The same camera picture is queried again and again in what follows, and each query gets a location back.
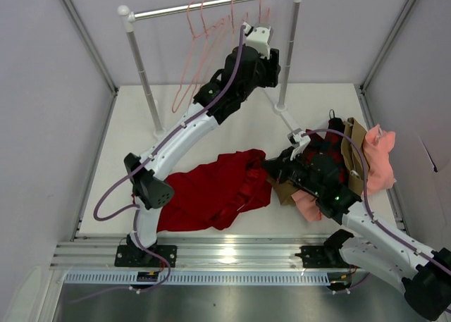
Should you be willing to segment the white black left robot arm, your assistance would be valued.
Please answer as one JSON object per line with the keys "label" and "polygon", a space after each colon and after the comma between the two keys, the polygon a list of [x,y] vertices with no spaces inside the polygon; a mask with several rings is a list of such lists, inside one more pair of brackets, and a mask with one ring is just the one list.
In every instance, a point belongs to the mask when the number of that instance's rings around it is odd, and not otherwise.
{"label": "white black left robot arm", "polygon": [[125,245],[117,249],[116,266],[159,265],[153,255],[159,215],[175,193],[165,181],[170,171],[203,136],[238,111],[256,88],[276,87],[279,73],[278,49],[271,48],[269,55],[264,56],[251,46],[234,48],[227,55],[224,67],[200,87],[173,129],[140,156],[129,153],[125,157],[140,212]]}

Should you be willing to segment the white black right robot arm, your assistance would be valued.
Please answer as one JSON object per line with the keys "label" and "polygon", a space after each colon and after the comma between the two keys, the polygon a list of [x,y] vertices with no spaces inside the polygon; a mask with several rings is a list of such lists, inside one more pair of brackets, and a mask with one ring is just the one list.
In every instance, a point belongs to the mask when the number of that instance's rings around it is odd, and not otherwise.
{"label": "white black right robot arm", "polygon": [[422,318],[436,321],[450,311],[450,250],[436,251],[388,225],[345,184],[331,156],[306,161],[286,149],[263,163],[278,182],[290,181],[312,195],[320,212],[341,225],[325,245],[347,264],[393,286]]}

